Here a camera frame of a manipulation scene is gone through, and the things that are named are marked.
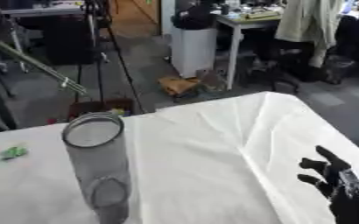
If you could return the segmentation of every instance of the white desk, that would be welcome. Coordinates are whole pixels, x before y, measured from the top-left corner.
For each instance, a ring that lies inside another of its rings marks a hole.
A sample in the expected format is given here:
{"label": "white desk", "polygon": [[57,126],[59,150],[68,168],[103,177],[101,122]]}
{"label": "white desk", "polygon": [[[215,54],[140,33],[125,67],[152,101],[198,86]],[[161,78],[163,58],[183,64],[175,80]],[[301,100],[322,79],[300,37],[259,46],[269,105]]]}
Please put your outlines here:
{"label": "white desk", "polygon": [[[328,201],[297,180],[324,145],[352,164],[359,149],[297,98],[262,93],[164,108],[124,119],[133,192],[127,223],[331,224]],[[0,223],[95,224],[60,132],[64,124],[0,133]]]}
{"label": "white desk", "polygon": [[229,56],[229,70],[227,78],[227,89],[233,87],[234,76],[236,75],[236,56],[238,55],[239,44],[242,40],[242,30],[265,28],[269,26],[277,26],[279,17],[268,17],[259,19],[247,19],[235,21],[227,16],[219,15],[216,19],[219,23],[225,24],[233,28],[233,36],[231,39],[231,48]]}
{"label": "white desk", "polygon": [[[81,5],[84,4],[84,0],[74,1],[55,1],[52,2],[53,6],[43,7],[41,4],[34,5],[32,9],[7,9],[1,10],[1,13],[8,16],[12,22],[11,36],[15,47],[18,51],[23,52],[23,47],[20,44],[18,38],[16,18],[35,18],[35,17],[50,17],[50,16],[66,16],[66,15],[82,15],[85,12],[81,9]],[[20,66],[24,72],[27,72],[25,64],[20,62]]]}

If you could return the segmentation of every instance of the jacket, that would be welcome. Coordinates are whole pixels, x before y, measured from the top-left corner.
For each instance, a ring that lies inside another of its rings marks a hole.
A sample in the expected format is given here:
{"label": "jacket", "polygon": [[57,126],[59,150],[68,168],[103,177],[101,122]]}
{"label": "jacket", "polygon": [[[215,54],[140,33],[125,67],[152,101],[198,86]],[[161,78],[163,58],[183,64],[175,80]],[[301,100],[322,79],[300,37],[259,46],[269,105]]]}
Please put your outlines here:
{"label": "jacket", "polygon": [[288,0],[276,39],[313,42],[314,55],[309,64],[321,67],[327,49],[335,45],[334,34],[344,0]]}

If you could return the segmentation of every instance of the camera tripod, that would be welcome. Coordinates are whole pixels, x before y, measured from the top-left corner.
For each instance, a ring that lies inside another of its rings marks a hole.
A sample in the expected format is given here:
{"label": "camera tripod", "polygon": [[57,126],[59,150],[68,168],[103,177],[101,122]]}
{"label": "camera tripod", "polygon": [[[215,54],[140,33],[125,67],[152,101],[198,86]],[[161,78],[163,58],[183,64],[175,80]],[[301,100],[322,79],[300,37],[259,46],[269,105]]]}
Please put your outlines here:
{"label": "camera tripod", "polygon": [[[102,61],[106,60],[105,54],[102,52],[100,30],[105,29],[109,34],[109,40],[112,43],[114,50],[117,53],[119,58],[119,63],[123,69],[124,75],[130,85],[130,89],[135,96],[137,105],[141,112],[144,113],[144,108],[141,104],[141,101],[137,95],[137,91],[133,85],[133,79],[130,76],[129,69],[126,66],[126,63],[123,59],[123,54],[121,48],[116,41],[116,36],[114,35],[113,30],[111,29],[112,17],[109,12],[109,3],[104,3],[102,0],[85,0],[84,5],[81,7],[85,11],[85,21],[88,23],[89,32],[91,35],[93,54],[96,65],[96,72],[98,78],[98,87],[99,87],[99,97],[100,102],[104,104],[104,94],[103,94],[103,84],[102,84]],[[82,64],[78,64],[78,75],[77,83],[81,83],[82,76]],[[79,95],[76,94],[75,102],[79,101]]]}

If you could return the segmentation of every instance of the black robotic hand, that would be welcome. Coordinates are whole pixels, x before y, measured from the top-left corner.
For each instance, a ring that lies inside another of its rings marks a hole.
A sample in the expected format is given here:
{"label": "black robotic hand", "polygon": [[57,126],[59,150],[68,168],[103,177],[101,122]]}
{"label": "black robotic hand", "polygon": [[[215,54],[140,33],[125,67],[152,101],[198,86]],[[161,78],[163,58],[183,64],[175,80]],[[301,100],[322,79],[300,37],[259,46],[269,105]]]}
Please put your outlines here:
{"label": "black robotic hand", "polygon": [[329,163],[303,158],[299,166],[314,169],[325,181],[304,174],[298,175],[298,179],[316,186],[331,201],[329,208],[336,224],[359,224],[359,179],[351,165],[321,146],[316,150]]}

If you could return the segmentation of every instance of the transparent cylinder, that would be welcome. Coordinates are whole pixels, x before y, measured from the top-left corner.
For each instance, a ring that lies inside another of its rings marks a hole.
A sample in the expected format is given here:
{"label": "transparent cylinder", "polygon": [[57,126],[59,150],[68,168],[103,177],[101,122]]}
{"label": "transparent cylinder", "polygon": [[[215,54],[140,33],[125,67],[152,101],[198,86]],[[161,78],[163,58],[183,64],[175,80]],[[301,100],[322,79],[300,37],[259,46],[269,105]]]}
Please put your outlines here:
{"label": "transparent cylinder", "polygon": [[118,116],[93,113],[71,121],[62,132],[81,192],[101,224],[128,218],[130,174],[123,129]]}

